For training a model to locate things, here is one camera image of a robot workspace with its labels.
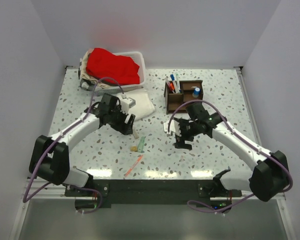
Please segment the red clear pen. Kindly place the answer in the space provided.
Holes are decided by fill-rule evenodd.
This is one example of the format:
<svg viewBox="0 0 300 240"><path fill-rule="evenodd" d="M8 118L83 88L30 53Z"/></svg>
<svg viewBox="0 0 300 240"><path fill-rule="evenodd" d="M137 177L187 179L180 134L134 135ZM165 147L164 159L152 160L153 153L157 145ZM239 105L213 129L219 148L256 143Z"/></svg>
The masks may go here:
<svg viewBox="0 0 300 240"><path fill-rule="evenodd" d="M167 76L165 77L165 82L166 82L167 88L170 90L169 85L171 82L169 81L169 78Z"/></svg>

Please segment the orange pink pen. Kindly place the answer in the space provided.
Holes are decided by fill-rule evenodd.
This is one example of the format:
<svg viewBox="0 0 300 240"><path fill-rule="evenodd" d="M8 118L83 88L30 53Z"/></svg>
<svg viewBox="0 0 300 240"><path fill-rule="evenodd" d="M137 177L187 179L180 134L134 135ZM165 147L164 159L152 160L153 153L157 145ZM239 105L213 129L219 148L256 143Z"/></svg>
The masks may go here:
<svg viewBox="0 0 300 240"><path fill-rule="evenodd" d="M138 157L138 159L135 161L135 163L129 168L129 170L124 174L124 177L126 178L130 173L131 171L136 167L136 165L141 161L141 159L143 158L144 155L140 155Z"/></svg>

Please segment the green transparent clip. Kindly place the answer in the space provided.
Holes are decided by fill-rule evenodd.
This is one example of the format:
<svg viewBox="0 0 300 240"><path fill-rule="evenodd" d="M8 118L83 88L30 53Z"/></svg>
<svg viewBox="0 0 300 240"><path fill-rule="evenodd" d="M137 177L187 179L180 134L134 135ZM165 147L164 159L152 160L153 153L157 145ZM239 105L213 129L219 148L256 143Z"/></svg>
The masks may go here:
<svg viewBox="0 0 300 240"><path fill-rule="evenodd" d="M145 136L142 136L140 138L139 144L137 146L137 152L138 153L142 153L143 152L143 148L144 148L144 144L145 144L145 139L146 139Z"/></svg>

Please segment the brown wooden desk organizer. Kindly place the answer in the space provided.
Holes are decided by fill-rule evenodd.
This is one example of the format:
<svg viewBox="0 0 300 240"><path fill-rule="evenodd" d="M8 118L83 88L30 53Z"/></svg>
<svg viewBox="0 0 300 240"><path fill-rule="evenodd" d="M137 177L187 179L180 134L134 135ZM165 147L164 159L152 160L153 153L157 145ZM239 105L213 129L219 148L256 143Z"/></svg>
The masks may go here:
<svg viewBox="0 0 300 240"><path fill-rule="evenodd" d="M172 114L180 105L192 101L202 100L204 96L202 80L180 80L181 93L172 93L167 84L164 87L165 108L167 114ZM200 88L199 97L193 97L194 88Z"/></svg>

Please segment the black orange highlighter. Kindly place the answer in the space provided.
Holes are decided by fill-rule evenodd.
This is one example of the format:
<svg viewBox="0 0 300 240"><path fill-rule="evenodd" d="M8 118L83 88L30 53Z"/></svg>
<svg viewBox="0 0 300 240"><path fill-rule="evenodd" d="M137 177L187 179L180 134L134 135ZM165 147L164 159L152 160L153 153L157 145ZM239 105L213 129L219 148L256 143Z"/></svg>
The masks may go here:
<svg viewBox="0 0 300 240"><path fill-rule="evenodd" d="M175 90L172 83L169 84L169 89L170 89L172 92Z"/></svg>

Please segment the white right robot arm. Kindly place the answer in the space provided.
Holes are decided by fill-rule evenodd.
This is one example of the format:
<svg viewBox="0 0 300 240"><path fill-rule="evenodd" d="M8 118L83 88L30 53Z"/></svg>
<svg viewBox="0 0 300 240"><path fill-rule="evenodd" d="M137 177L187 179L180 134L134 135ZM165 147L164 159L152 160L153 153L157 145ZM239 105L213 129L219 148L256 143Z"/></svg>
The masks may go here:
<svg viewBox="0 0 300 240"><path fill-rule="evenodd" d="M289 172L286 155L281 151L273 152L255 143L240 133L221 112L214 107L210 114L205 108L205 100L190 100L182 104L188 119L172 115L164 124L168 136L175 136L175 148L191 150L189 144L197 135L206 135L226 146L250 169L249 174L236 173L231 169L223 170L213 178L213 192L220 197L229 191L248 191L263 202L279 193L289 191L293 179Z"/></svg>

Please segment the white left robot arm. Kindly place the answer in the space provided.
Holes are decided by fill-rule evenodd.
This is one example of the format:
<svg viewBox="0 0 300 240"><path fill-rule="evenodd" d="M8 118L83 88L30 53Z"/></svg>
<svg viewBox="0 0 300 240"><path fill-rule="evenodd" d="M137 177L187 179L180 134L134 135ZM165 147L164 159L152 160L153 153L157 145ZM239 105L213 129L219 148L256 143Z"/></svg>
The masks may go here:
<svg viewBox="0 0 300 240"><path fill-rule="evenodd" d="M84 113L65 129L51 136L39 136L29 164L31 177L40 177L54 185L73 186L82 196L89 196L94 190L93 177L71 166L72 149L105 125L123 135L131 135L135 115L129 110L135 105L136 101L124 94L105 93L100 101L90 103Z"/></svg>

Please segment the beige eraser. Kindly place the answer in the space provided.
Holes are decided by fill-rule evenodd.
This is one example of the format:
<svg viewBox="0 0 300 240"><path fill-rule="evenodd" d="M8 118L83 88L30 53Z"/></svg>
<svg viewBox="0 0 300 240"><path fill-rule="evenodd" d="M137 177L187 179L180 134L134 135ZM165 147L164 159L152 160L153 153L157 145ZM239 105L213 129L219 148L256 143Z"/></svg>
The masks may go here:
<svg viewBox="0 0 300 240"><path fill-rule="evenodd" d="M132 134L133 134L133 136L134 136L135 139L139 138L139 134L138 134L138 132L135 129L132 130Z"/></svg>

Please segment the green capped white marker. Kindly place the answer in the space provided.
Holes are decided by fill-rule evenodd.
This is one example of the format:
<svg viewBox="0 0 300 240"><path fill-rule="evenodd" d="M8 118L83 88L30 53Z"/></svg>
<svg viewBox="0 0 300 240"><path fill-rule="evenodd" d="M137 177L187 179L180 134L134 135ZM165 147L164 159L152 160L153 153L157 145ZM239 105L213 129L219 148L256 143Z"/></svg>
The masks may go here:
<svg viewBox="0 0 300 240"><path fill-rule="evenodd" d="M175 74L175 81L176 81L176 84L177 84L178 91L179 91L179 93L181 93L181 87L180 87L180 81L179 81L179 74L178 73Z"/></svg>

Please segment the blue capped white marker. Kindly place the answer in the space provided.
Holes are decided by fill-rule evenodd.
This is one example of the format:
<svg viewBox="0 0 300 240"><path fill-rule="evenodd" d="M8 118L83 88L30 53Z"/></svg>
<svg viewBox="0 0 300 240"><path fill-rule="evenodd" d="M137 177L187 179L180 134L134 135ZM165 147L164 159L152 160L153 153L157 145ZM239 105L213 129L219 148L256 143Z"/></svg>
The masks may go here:
<svg viewBox="0 0 300 240"><path fill-rule="evenodd" d="M173 74L170 75L170 78L171 78L171 82L172 82L172 85L173 85L173 89L174 89L174 92L175 93L178 93L179 90L178 90L178 85L177 85L177 82L175 80L175 77Z"/></svg>

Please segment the blue cylindrical stamp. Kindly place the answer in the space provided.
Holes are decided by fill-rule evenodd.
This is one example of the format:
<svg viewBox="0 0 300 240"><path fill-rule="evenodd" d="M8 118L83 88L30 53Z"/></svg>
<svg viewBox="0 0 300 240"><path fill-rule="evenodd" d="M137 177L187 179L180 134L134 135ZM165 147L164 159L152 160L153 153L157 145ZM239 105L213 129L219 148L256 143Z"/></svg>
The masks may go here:
<svg viewBox="0 0 300 240"><path fill-rule="evenodd" d="M198 98L199 95L200 95L200 92L201 92L201 89L200 89L199 87L196 87L196 88L194 88L194 90L193 90L192 96L193 96L194 98Z"/></svg>

